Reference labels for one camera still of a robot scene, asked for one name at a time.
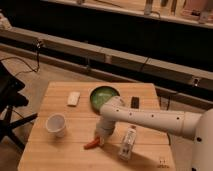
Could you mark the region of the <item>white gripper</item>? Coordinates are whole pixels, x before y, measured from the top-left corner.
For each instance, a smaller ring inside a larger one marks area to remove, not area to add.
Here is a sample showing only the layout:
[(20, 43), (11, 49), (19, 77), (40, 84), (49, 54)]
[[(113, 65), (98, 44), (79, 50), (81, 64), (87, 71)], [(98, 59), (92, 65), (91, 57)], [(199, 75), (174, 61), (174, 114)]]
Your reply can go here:
[(99, 145), (103, 146), (108, 140), (108, 138), (113, 134), (113, 132), (113, 124), (97, 123), (95, 129), (95, 136), (98, 137), (100, 140)]

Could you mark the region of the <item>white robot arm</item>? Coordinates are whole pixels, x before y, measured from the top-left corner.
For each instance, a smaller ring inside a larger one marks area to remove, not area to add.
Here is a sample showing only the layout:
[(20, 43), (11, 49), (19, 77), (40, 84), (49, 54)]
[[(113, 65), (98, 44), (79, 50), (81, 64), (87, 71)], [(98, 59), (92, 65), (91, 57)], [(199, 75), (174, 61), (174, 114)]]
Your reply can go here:
[(192, 171), (213, 171), (213, 108), (203, 114), (128, 108), (120, 96), (114, 96), (99, 109), (95, 133), (106, 140), (117, 122), (126, 122), (192, 140)]

